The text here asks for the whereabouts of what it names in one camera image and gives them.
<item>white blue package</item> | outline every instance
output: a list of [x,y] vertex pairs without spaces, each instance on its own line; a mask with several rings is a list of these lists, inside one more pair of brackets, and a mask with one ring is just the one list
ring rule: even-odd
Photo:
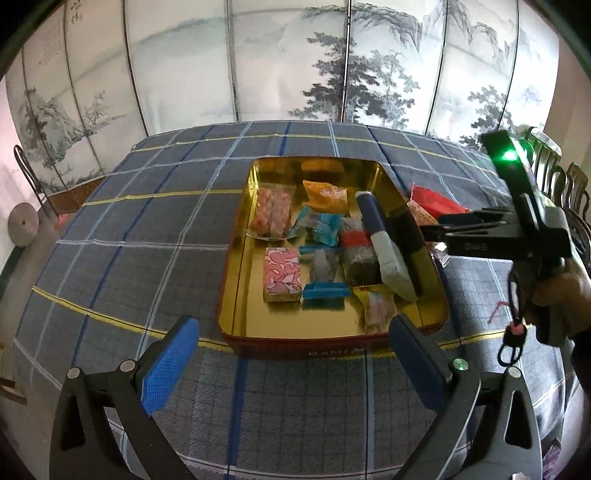
[[310,240],[319,244],[334,247],[337,244],[340,220],[342,215],[315,212],[305,206],[295,220],[293,229],[305,228]]

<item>orange snack bag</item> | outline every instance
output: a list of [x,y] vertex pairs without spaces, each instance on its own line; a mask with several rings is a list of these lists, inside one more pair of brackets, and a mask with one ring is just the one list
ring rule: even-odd
[[347,189],[335,187],[322,181],[304,180],[303,184],[309,199],[303,205],[308,205],[322,213],[334,215],[349,213]]

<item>blue gripper pad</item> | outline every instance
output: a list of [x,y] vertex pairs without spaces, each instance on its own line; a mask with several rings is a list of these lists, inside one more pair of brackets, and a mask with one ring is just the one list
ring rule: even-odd
[[436,413],[446,407],[446,385],[452,381],[447,358],[403,313],[390,322],[389,343],[423,406]]
[[182,325],[175,325],[160,341],[162,351],[143,377],[140,400],[150,416],[164,408],[199,343],[199,322],[193,317],[182,320]]

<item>green led light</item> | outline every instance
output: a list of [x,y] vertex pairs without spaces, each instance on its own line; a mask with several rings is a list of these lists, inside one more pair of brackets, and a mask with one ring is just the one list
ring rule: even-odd
[[516,161],[519,160],[519,156],[517,155],[517,152],[515,150],[507,150],[501,157],[501,160]]

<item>plaid tablecloth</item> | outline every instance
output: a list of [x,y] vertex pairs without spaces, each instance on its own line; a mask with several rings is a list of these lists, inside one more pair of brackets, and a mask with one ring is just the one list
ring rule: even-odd
[[[434,419],[392,355],[300,362],[237,358],[215,325],[223,265],[251,162],[265,156],[364,158],[401,192],[413,183],[465,207],[510,201],[485,156],[385,128],[330,122],[250,122],[149,137],[100,185],[58,242],[23,315],[15,350],[23,378],[55,406],[71,365],[87,373],[138,357],[182,314],[202,341],[166,408],[154,415],[198,478],[390,478]],[[511,264],[452,258],[451,315],[433,338],[473,367],[496,363]],[[529,335],[518,366],[541,435],[572,384],[560,352]],[[113,432],[144,475],[121,421]],[[475,432],[470,425],[451,466]]]

